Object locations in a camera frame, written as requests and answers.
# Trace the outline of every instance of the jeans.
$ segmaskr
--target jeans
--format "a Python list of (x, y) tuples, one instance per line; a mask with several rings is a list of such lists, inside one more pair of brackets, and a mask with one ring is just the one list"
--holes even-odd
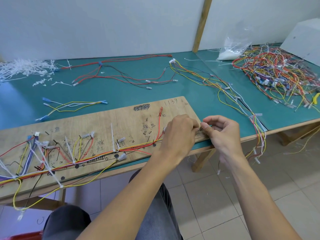
[[(135, 172), (130, 181), (138, 174)], [(74, 240), (91, 223), (87, 212), (74, 205), (53, 211), (43, 229), (43, 240)], [(183, 240), (169, 191), (162, 184), (140, 225), (136, 240)]]

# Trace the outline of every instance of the table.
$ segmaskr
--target table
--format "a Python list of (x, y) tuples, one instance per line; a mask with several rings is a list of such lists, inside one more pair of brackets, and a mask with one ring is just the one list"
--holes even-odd
[[(197, 54), (194, 54), (193, 52), (181, 52), (174, 53), (172, 56), (190, 70), (197, 71), (197, 69), (199, 69), (207, 73), (214, 73), (222, 77), (224, 80), (232, 82), (234, 88), (238, 92), (241, 91), (242, 96), (244, 96), (244, 99), (247, 101), (252, 110), (255, 113), (263, 113), (261, 121), (268, 129), (267, 134), (278, 133), (291, 128), (320, 121), (320, 114), (314, 113), (307, 115), (296, 113), (294, 116), (292, 116), (283, 112), (281, 115), (279, 115), (278, 111), (275, 112), (276, 104), (271, 101), (266, 101), (266, 97), (262, 95), (256, 88), (254, 88), (248, 79), (243, 79), (240, 81), (236, 79), (244, 76), (242, 71), (229, 71), (229, 65), (218, 66), (216, 62), (206, 62), (208, 59), (215, 60), (214, 55), (216, 55), (216, 53), (208, 52), (209, 51), (199, 51)], [(101, 60), (104, 60), (104, 58), (77, 59), (69, 60), (69, 62), (72, 66), (74, 66)], [(163, 70), (168, 67), (170, 60), (171, 58), (169, 57), (154, 57), (138, 61), (117, 62), (110, 65), (113, 65), (117, 69), (128, 73), (134, 78), (147, 80), (150, 78), (159, 77)], [(59, 60), (56, 62), (62, 66), (68, 66), (66, 60)], [(134, 104), (141, 104), (146, 101), (158, 101), (172, 97), (185, 96), (200, 119), (213, 114), (221, 114), (239, 123), (242, 142), (256, 138), (254, 127), (245, 116), (219, 102), (217, 98), (217, 89), (198, 86), (182, 76), (175, 76), (175, 79), (177, 79), (178, 82), (172, 82), (166, 85), (154, 85), (152, 86), (152, 90), (138, 88), (131, 84), (125, 84), (112, 79), (106, 80), (105, 78), (89, 79), (75, 87), (55, 83), (63, 82), (66, 84), (71, 84), (76, 77), (91, 72), (96, 68), (96, 66), (97, 65), (90, 65), (72, 68), (71, 70), (65, 69), (56, 72), (55, 75), (51, 77), (31, 75), (27, 78), (0, 84), (0, 129), (13, 128), (35, 123), (34, 120), (36, 118), (42, 117), (48, 112), (48, 108), (43, 105), (43, 101), (41, 99), (42, 97), (46, 97), (61, 103), (66, 103), (69, 101), (99, 100), (106, 100), (108, 102), (108, 105), (103, 108), (100, 106), (90, 106), (74, 113), (56, 113), (50, 116), (49, 120), (55, 120), (87, 113), (94, 113), (105, 109), (109, 110), (122, 108)], [(105, 74), (108, 75), (117, 74), (117, 72), (111, 70), (110, 68), (102, 68), (101, 72), (105, 72)], [(162, 79), (170, 80), (173, 74), (174, 72), (170, 68), (167, 68)], [(46, 80), (43, 83), (34, 85), (42, 79)], [(263, 101), (263, 107), (259, 107), (258, 102), (250, 99), (252, 97), (258, 98), (256, 101)], [(287, 120), (284, 120), (285, 122), (282, 123), (276, 123), (275, 117), (278, 116), (283, 116)], [(310, 130), (305, 131), (302, 136), (305, 136), (308, 133), (310, 133)], [(203, 141), (195, 144), (190, 152), (190, 155), (198, 154), (198, 159), (195, 162), (192, 170), (194, 172), (199, 171), (203, 164), (213, 155), (214, 152), (215, 149), (210, 141)], [(97, 179), (139, 169), (146, 164), (147, 160), (148, 159), (146, 158), (131, 162), (126, 165), (114, 167), (111, 170), (101, 174)], [(84, 182), (90, 181), (92, 178), (93, 176), (87, 177)], [(35, 190), (30, 197), (37, 197), (38, 195), (50, 192), (53, 187), (55, 186)], [(24, 206), (24, 200), (27, 197), (28, 195), (21, 195), (17, 198), (17, 200), (21, 200), (21, 205)], [(7, 204), (10, 203), (10, 201), (3, 201), (1, 203)], [(46, 201), (43, 202), (43, 206), (38, 205), (38, 207), (50, 206), (50, 209), (53, 209), (61, 204), (64, 204), (63, 197), (61, 202), (52, 202), (52, 200), (47, 201), (46, 199)]]

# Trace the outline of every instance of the handwritten number 1139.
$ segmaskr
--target handwritten number 1139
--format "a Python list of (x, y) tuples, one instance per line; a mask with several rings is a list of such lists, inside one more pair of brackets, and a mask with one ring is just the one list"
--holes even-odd
[(170, 99), (170, 100), (168, 100), (168, 105), (170, 105), (170, 104), (174, 104), (174, 101), (175, 101), (175, 103), (176, 103), (176, 104), (178, 103), (178, 100), (177, 100), (176, 98), (174, 98), (174, 99)]

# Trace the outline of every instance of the tiled floor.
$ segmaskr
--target tiled floor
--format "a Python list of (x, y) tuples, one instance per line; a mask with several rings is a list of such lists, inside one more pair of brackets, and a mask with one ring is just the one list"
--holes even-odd
[[(252, 168), (265, 184), (280, 210), (304, 239), (320, 236), (320, 135), (315, 135), (305, 150), (306, 140), (283, 147), (277, 135), (267, 138), (261, 164)], [(242, 144), (244, 153), (255, 142)], [(191, 171), (195, 157), (186, 157), (165, 180), (184, 239), (250, 239), (242, 210), (234, 192), (230, 173), (214, 155), (199, 173)], [(67, 190), (66, 201), (82, 207), (94, 219), (127, 185), (134, 172), (105, 178)], [(27, 210), (21, 221), (12, 207), (0, 206), (0, 238), (43, 228), (50, 211)]]

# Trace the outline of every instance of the plastic bag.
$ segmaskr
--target plastic bag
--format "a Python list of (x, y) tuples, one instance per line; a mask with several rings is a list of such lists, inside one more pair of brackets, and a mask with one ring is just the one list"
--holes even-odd
[(220, 49), (217, 60), (235, 60), (241, 56), (252, 43), (252, 28), (246, 26), (243, 21), (235, 24), (226, 36), (224, 47)]

